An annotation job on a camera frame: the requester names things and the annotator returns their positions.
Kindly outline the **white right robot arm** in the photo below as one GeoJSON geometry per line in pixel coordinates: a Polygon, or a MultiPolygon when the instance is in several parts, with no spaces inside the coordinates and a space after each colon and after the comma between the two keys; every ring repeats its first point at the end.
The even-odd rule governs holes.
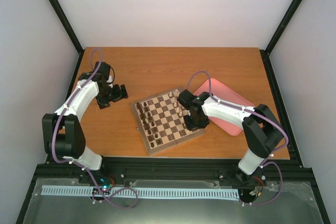
{"type": "Polygon", "coordinates": [[[210,118],[231,123],[245,135],[248,149],[239,161],[238,168],[246,175],[252,175],[273,152],[279,150],[282,139],[288,137],[269,107],[243,106],[222,100],[209,92],[193,95],[188,90],[178,95],[177,101],[188,111],[184,122],[188,130],[204,129],[210,118]]]}

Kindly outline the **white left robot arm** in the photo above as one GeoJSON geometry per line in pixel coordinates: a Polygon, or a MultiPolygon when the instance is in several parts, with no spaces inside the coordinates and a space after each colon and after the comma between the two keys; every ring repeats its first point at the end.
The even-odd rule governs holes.
{"type": "Polygon", "coordinates": [[[82,73],[77,86],[65,103],[54,113],[42,118],[45,152],[57,163],[76,163],[91,170],[97,183],[108,180],[109,170],[102,166],[102,156],[86,145],[80,121],[92,100],[100,109],[128,98],[125,85],[113,84],[113,68],[105,62],[96,62],[94,70],[82,73]]]}

